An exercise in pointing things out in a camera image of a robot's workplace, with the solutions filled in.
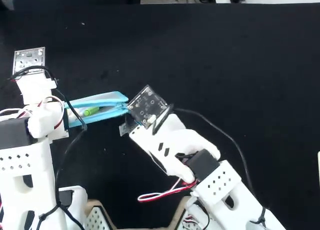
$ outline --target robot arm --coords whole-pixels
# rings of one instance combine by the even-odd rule
[[[228,161],[218,162],[221,155],[217,147],[194,130],[186,129],[176,114],[167,111],[153,121],[153,124],[162,122],[167,116],[156,134],[154,127],[139,124],[129,137],[167,175],[175,175],[186,183],[197,181],[185,208],[198,226],[202,229],[285,229],[247,189]],[[207,210],[209,222],[197,200]]]

